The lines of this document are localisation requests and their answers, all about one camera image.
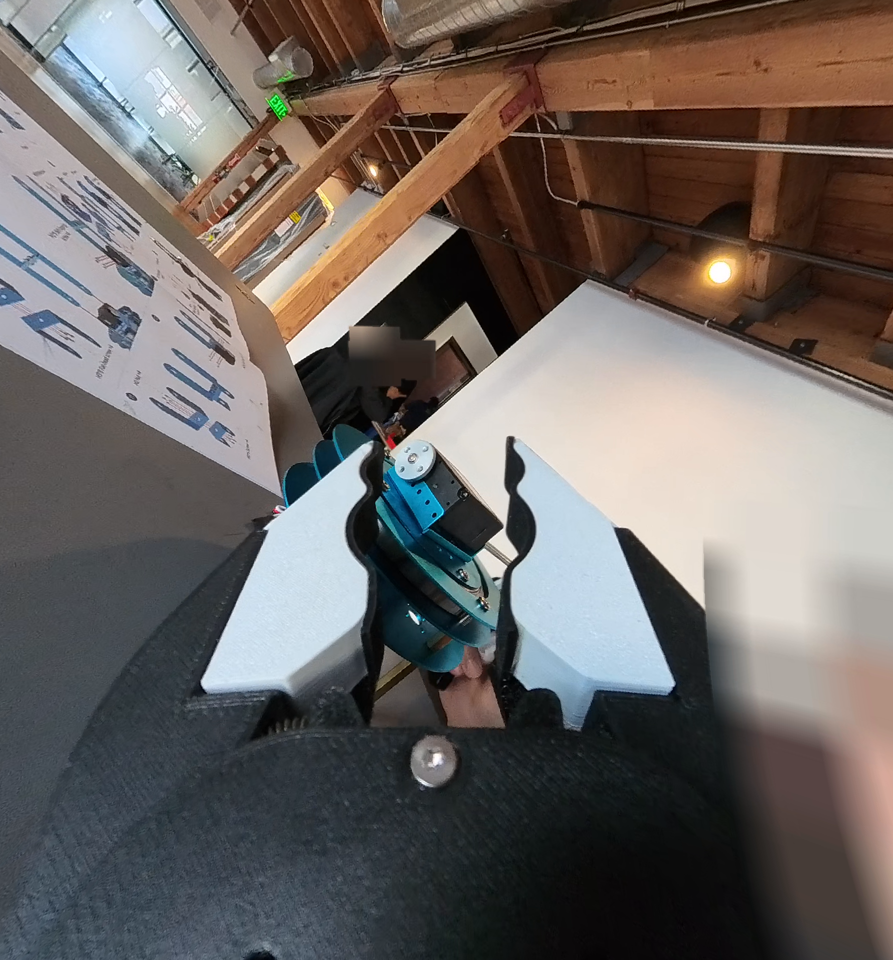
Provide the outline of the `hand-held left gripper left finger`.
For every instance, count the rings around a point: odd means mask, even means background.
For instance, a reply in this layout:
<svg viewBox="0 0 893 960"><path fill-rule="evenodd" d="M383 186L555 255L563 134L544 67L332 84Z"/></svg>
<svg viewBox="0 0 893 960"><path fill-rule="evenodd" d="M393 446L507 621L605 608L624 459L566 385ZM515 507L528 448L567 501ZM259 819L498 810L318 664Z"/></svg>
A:
<svg viewBox="0 0 893 960"><path fill-rule="evenodd" d="M282 693L312 702L373 685L376 501L383 454L357 447L266 527L256 559L200 680L204 693Z"/></svg>

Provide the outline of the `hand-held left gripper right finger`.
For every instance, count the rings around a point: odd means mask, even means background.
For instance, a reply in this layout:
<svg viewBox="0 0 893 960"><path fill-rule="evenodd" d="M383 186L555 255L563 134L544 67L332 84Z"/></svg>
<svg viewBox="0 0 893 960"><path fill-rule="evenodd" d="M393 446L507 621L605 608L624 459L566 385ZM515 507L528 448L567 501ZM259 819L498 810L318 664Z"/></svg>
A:
<svg viewBox="0 0 893 960"><path fill-rule="evenodd" d="M617 527L521 438L506 450L506 675L555 694L562 726L577 732L598 693L669 695L673 673Z"/></svg>

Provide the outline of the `blue toy robot arm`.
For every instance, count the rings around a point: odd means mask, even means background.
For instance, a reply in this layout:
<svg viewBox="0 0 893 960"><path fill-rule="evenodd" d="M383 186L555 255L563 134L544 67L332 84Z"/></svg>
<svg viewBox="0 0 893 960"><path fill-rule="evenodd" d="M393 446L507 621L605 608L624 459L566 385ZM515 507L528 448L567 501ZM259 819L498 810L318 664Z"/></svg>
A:
<svg viewBox="0 0 893 960"><path fill-rule="evenodd" d="M312 461L294 463L284 474L284 511L368 441L350 426L336 426L331 439L316 445ZM383 454L375 509L377 539L369 560L377 575L373 626L382 641L382 659L388 646L414 666L449 674L466 647L482 651L498 629L501 590L477 554L502 524L433 444L421 438L394 456ZM375 683L351 693L332 688L312 702L271 693L307 719L323 699L334 707L350 697L355 720L369 722L375 690Z"/></svg>

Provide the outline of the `dark grey desk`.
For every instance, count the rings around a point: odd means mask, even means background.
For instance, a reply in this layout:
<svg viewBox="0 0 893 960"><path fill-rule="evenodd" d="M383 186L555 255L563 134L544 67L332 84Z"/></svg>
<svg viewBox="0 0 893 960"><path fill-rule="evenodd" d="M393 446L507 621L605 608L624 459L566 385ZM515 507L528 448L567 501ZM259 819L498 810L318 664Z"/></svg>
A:
<svg viewBox="0 0 893 960"><path fill-rule="evenodd" d="M118 672L274 502L0 347L0 898Z"/></svg>

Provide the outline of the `person's right hand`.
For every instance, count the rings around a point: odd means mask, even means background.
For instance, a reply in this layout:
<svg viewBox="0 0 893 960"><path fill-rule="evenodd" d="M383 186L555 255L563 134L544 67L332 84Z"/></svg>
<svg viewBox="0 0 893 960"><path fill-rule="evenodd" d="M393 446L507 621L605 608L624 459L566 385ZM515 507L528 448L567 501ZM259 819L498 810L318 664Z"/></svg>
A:
<svg viewBox="0 0 893 960"><path fill-rule="evenodd" d="M464 656L450 673L449 684L440 690L447 726L465 729L503 729L505 722L493 684L492 666L476 647L464 648Z"/></svg>

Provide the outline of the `black ceiling pipe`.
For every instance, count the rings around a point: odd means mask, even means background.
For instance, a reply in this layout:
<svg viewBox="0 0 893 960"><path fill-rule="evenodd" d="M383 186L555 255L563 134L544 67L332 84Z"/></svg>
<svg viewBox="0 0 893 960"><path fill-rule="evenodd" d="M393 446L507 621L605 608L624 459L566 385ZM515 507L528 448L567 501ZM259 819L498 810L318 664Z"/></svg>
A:
<svg viewBox="0 0 893 960"><path fill-rule="evenodd" d="M723 232L708 230L700 226L657 218L648 214L601 204L588 199L576 200L574 206L579 211L600 213L670 233L683 234L693 239L702 239L724 246L736 247L748 253L765 253L791 259L811 267L855 275L868 280L893 283L893 270L864 262L832 257L797 247L750 239L745 236L736 237Z"/></svg>

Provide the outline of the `printed assembly instruction sheet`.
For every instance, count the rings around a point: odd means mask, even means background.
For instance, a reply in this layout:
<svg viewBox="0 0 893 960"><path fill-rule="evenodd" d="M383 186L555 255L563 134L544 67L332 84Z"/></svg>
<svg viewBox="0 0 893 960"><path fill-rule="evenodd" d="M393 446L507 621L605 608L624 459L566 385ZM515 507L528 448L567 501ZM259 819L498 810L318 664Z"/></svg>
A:
<svg viewBox="0 0 893 960"><path fill-rule="evenodd" d="M1 89L0 346L278 491L230 296Z"/></svg>

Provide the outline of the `metal ceiling conduit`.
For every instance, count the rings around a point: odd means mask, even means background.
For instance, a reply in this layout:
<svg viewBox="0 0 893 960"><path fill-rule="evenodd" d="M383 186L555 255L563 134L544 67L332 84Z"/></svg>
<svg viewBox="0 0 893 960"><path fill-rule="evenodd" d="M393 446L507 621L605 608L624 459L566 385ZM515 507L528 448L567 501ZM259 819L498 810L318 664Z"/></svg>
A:
<svg viewBox="0 0 893 960"><path fill-rule="evenodd" d="M735 153L773 153L788 156L893 162L893 146L850 143L771 141L742 138L654 136L643 134L582 134L560 130L515 130L512 138L583 142L624 146L652 146L717 150Z"/></svg>

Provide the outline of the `glass partition doors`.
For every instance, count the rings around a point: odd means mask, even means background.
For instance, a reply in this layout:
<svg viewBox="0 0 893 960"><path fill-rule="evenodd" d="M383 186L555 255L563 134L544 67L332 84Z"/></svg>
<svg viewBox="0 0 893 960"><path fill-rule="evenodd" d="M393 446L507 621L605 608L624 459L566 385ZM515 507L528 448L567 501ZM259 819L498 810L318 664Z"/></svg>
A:
<svg viewBox="0 0 893 960"><path fill-rule="evenodd" d="M128 116L188 185L253 126L248 106L163 2L3 2L0 18L45 64Z"/></svg>

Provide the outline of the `silver air duct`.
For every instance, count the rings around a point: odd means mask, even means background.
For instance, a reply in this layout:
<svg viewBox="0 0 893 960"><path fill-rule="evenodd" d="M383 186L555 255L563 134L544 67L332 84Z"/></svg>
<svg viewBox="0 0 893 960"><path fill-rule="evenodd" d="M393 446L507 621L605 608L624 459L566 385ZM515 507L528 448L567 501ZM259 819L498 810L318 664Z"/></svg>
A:
<svg viewBox="0 0 893 960"><path fill-rule="evenodd" d="M291 35L269 54L268 61L252 72L252 80L260 90L272 90L281 84L306 80L314 72L315 63L309 50Z"/></svg>

